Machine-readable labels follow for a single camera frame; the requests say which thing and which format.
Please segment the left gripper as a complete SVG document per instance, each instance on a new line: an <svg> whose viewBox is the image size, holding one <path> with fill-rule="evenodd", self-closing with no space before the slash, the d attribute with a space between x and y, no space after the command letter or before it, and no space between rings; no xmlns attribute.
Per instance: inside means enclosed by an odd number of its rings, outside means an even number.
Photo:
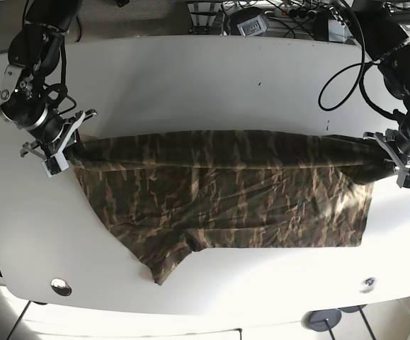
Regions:
<svg viewBox="0 0 410 340"><path fill-rule="evenodd" d="M364 140L374 140L399 168L397 185L410 189L410 137L400 130L387 129L381 132L365 132Z"/></svg>

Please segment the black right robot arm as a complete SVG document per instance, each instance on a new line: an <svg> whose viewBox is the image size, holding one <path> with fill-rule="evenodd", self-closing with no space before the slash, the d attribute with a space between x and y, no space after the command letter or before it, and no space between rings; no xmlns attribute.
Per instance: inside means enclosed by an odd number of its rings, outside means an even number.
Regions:
<svg viewBox="0 0 410 340"><path fill-rule="evenodd" d="M67 148L78 140L81 124L95 110L63 118L59 106L70 100L66 85L65 37L81 8L80 1L27 1L22 28L8 49L0 89L0 116L33 138L20 154L42 159L49 177L68 169Z"/></svg>

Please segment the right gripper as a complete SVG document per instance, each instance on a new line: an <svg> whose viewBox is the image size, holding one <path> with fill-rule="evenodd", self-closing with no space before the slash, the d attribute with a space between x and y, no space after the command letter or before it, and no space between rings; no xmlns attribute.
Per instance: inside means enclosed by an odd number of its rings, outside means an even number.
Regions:
<svg viewBox="0 0 410 340"><path fill-rule="evenodd" d="M54 115L37 127L25 130L35 138L34 142L26 142L20 150L20 156L31 153L42 159L42 166L49 177L53 177L67 169L67 160L63 154L74 133L84 120L97 116L94 109L81 111L80 115L62 118Z"/></svg>

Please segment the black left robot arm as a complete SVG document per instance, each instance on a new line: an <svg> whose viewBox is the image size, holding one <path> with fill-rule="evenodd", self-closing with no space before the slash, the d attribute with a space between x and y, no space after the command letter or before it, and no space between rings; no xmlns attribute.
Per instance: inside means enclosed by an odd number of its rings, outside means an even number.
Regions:
<svg viewBox="0 0 410 340"><path fill-rule="evenodd" d="M341 25L346 26L363 49L358 86L365 102L386 119L397 122L396 130L384 133L367 132L364 137L374 140L389 155L398 169L397 185L410 189L410 44L408 35L394 20L382 1L332 1L330 11ZM364 86L365 73L376 66L383 76L388 92L403 102L406 112L391 113L379 108L369 98Z"/></svg>

